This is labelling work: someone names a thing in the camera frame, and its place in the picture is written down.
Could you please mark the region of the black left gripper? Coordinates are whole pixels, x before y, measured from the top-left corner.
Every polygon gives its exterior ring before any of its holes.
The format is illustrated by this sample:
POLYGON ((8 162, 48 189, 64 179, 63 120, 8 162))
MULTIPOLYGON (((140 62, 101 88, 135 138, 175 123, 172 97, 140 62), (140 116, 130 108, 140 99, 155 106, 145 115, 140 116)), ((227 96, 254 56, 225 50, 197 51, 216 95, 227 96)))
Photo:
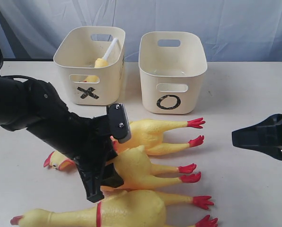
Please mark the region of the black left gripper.
POLYGON ((29 80, 25 86, 30 115, 34 119, 26 129, 55 148, 44 166, 62 171, 76 164, 86 198, 92 203, 104 199, 100 186, 122 186, 124 180, 114 163, 106 165, 102 174, 106 161, 116 157, 108 116, 84 118, 70 112, 50 83, 29 80))

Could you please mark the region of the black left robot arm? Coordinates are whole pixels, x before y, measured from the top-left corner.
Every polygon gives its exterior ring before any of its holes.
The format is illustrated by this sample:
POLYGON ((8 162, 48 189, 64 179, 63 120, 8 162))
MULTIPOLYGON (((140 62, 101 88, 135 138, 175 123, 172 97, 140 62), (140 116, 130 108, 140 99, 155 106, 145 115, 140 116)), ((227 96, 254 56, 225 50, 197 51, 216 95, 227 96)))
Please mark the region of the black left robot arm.
POLYGON ((49 82, 0 76, 0 126, 8 131, 26 129, 72 160, 91 202, 103 199, 101 186, 117 188, 124 183, 111 163, 117 156, 112 139, 130 136, 122 104, 109 105, 105 115, 85 118, 69 112, 49 82))

